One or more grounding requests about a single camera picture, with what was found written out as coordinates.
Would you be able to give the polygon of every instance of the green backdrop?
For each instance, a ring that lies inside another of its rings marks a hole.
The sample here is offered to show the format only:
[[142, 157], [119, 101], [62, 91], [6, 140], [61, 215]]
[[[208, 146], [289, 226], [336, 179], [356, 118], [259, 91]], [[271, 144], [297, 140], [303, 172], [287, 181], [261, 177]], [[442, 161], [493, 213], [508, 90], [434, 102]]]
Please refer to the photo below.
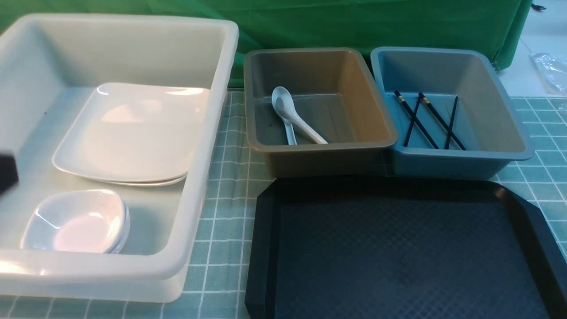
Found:
[[0, 32], [33, 12], [227, 19], [240, 28], [230, 86], [254, 49], [383, 45], [471, 49], [510, 65], [531, 0], [0, 0]]

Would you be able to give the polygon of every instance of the checkered tablecloth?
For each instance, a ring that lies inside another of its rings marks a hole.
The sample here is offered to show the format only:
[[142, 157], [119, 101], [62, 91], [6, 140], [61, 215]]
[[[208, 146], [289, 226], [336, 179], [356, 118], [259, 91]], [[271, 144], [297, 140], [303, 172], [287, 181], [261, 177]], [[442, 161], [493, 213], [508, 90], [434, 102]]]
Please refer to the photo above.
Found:
[[[543, 211], [567, 250], [567, 99], [513, 98], [537, 148], [494, 181]], [[272, 178], [260, 154], [246, 142], [244, 94], [229, 93], [211, 163], [208, 192], [182, 296], [170, 304], [0, 297], [0, 317], [10, 318], [248, 318], [244, 291], [256, 197]], [[382, 158], [377, 174], [391, 174]]]

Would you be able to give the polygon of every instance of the black chopsticks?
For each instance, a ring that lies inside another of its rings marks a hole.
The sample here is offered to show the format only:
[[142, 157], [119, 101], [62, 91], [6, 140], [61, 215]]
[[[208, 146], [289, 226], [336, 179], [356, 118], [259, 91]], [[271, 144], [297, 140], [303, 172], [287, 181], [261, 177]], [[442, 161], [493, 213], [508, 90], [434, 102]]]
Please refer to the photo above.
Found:
[[409, 114], [409, 116], [412, 117], [412, 122], [415, 122], [417, 124], [417, 127], [420, 128], [421, 132], [425, 135], [425, 138], [431, 143], [433, 148], [439, 149], [437, 144], [435, 144], [435, 141], [433, 141], [433, 139], [431, 138], [431, 135], [427, 133], [427, 130], [425, 129], [423, 124], [421, 124], [421, 121], [417, 118], [416, 114], [409, 107], [408, 102], [405, 101], [404, 97], [401, 96], [401, 94], [398, 91], [394, 91], [393, 93], [396, 95], [397, 100], [400, 101], [400, 104], [404, 107], [405, 111]]
[[458, 101], [459, 101], [458, 96], [455, 97], [455, 102], [453, 104], [453, 109], [452, 109], [452, 112], [451, 112], [451, 121], [450, 121], [449, 125], [447, 125], [447, 123], [445, 123], [445, 121], [443, 120], [443, 118], [441, 117], [439, 112], [437, 112], [437, 110], [433, 107], [433, 105], [431, 104], [429, 99], [422, 92], [418, 93], [418, 99], [417, 99], [417, 103], [416, 103], [414, 110], [412, 110], [409, 107], [408, 103], [405, 101], [404, 97], [400, 94], [399, 91], [394, 91], [394, 94], [396, 95], [396, 97], [397, 97], [398, 101], [400, 102], [400, 104], [402, 105], [402, 107], [406, 110], [406, 112], [409, 114], [409, 116], [412, 119], [409, 123], [408, 133], [405, 136], [404, 147], [407, 147], [408, 144], [409, 144], [409, 139], [411, 137], [411, 134], [412, 134], [412, 131], [413, 131], [413, 126], [415, 124], [415, 125], [417, 125], [417, 127], [419, 127], [419, 129], [421, 130], [423, 135], [427, 138], [427, 140], [431, 143], [433, 148], [439, 149], [439, 147], [437, 146], [435, 141], [432, 139], [431, 135], [427, 132], [427, 130], [425, 129], [423, 124], [417, 118], [417, 110], [419, 109], [420, 102], [423, 102], [423, 104], [425, 104], [425, 106], [427, 106], [429, 111], [433, 114], [433, 116], [437, 119], [437, 121], [441, 124], [441, 126], [447, 131], [447, 139], [445, 140], [445, 149], [449, 149], [449, 146], [450, 146], [450, 143], [451, 143], [451, 138], [452, 138], [453, 140], [455, 140], [455, 142], [461, 148], [461, 150], [467, 150], [464, 147], [463, 143], [461, 143], [459, 138], [453, 132], [453, 126], [455, 124], [455, 113], [456, 113], [456, 108], [457, 108], [457, 104], [458, 104]]
[[427, 106], [429, 111], [431, 111], [431, 113], [433, 113], [433, 116], [435, 116], [435, 118], [439, 121], [439, 123], [441, 123], [441, 126], [447, 131], [447, 134], [449, 136], [451, 136], [453, 138], [453, 140], [455, 140], [455, 142], [461, 148], [461, 150], [467, 150], [466, 148], [464, 148], [463, 143], [461, 143], [459, 141], [459, 139], [457, 138], [455, 133], [453, 133], [452, 129], [449, 128], [449, 125], [447, 125], [447, 123], [445, 123], [445, 121], [443, 120], [441, 115], [439, 115], [439, 113], [435, 110], [435, 108], [433, 107], [431, 102], [429, 102], [429, 100], [425, 97], [425, 95], [422, 92], [419, 92], [417, 95], [419, 95], [420, 100]]
[[451, 134], [453, 132], [453, 124], [455, 123], [455, 111], [457, 111], [457, 102], [459, 97], [455, 96], [455, 103], [453, 103], [453, 111], [451, 112], [451, 123], [449, 123], [449, 130], [447, 131], [447, 140], [445, 140], [445, 149], [449, 149], [449, 144], [451, 143]]

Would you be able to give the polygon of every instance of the black plastic tray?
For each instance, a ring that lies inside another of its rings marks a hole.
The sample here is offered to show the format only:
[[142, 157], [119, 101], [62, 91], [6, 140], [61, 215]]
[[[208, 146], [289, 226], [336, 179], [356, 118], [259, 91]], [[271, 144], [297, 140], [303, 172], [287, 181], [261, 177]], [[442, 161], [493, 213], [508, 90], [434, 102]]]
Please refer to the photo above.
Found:
[[567, 318], [567, 264], [492, 182], [278, 179], [259, 197], [252, 319]]

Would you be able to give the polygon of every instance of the white ceramic spoon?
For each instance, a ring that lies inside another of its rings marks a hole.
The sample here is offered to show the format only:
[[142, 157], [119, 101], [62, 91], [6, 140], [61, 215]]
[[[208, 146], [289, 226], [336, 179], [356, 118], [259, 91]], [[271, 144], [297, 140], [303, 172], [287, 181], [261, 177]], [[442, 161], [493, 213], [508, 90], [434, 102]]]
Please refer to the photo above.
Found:
[[297, 140], [295, 139], [295, 132], [293, 131], [293, 125], [289, 120], [283, 117], [278, 110], [277, 103], [283, 103], [283, 100], [280, 98], [281, 94], [285, 94], [287, 92], [286, 89], [284, 91], [279, 89], [284, 89], [283, 87], [279, 86], [276, 87], [272, 92], [272, 106], [276, 114], [282, 119], [283, 126], [285, 127], [285, 135], [287, 137], [287, 144], [288, 145], [297, 145]]
[[321, 137], [309, 124], [305, 123], [305, 121], [297, 114], [295, 110], [295, 104], [293, 103], [293, 98], [289, 91], [287, 91], [284, 87], [278, 86], [272, 92], [272, 105], [274, 105], [274, 109], [276, 113], [282, 118], [283, 123], [285, 124], [286, 120], [295, 124], [299, 127], [302, 131], [304, 131], [310, 138], [312, 138], [317, 144], [328, 144], [324, 138]]

